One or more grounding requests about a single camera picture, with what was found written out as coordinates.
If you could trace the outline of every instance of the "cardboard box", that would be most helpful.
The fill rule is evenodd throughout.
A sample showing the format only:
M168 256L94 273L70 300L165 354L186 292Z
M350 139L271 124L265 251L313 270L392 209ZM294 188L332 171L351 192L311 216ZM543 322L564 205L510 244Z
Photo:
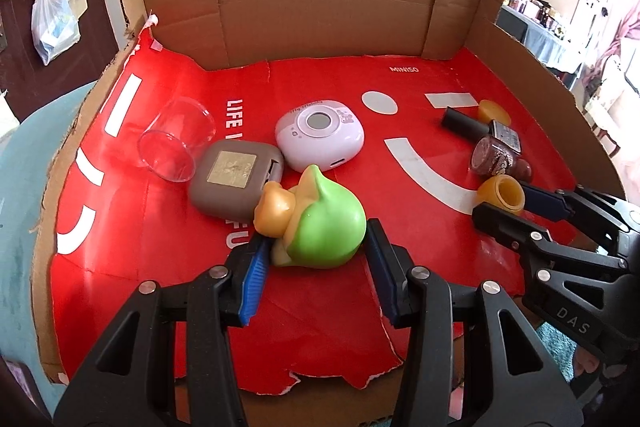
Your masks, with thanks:
M624 197L612 163L574 98L519 42L494 24L502 0L121 0L131 35L149 12L154 37L207 70L260 60L344 55L417 55L446 60L466 46L529 109L584 185ZM53 162L34 252L33 312L47 374L62 371L52 322L48 272L66 173L134 41L119 53L85 100ZM456 349L462 343L456 342ZM284 397L244 395L252 425L353 427L391 415L399 371L356 391L343 381L305 380Z

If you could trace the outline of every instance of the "black nail polish cap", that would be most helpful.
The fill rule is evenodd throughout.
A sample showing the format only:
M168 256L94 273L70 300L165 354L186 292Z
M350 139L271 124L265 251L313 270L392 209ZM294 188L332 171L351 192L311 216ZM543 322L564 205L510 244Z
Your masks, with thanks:
M452 107L446 108L441 125L473 143L489 134L487 124L456 111Z

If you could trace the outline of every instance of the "white plastic bag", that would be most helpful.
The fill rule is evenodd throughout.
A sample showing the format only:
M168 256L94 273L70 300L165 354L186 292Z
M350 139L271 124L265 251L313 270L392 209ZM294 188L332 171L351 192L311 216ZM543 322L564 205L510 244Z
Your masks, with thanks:
M76 44L80 28L69 0L36 0L31 12L31 34L45 66Z

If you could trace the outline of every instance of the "yellow ring-shaped object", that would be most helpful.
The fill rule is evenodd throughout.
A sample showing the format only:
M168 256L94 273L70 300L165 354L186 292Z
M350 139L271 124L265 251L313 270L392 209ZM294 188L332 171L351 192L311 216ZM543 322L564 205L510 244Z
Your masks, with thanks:
M480 100L478 104L478 120L482 123L489 123L492 120L498 121L507 127L511 125L509 113L492 100Z
M499 174L478 188L476 205L484 201L512 214L519 214L524 208L524 190L511 176Z

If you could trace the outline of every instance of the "clear plastic cup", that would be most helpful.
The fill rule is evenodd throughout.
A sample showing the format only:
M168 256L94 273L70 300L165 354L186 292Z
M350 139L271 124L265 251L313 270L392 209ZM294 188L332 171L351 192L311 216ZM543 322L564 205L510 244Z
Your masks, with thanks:
M178 97L165 105L138 139L142 163L170 182L187 182L213 141L216 124L196 100Z

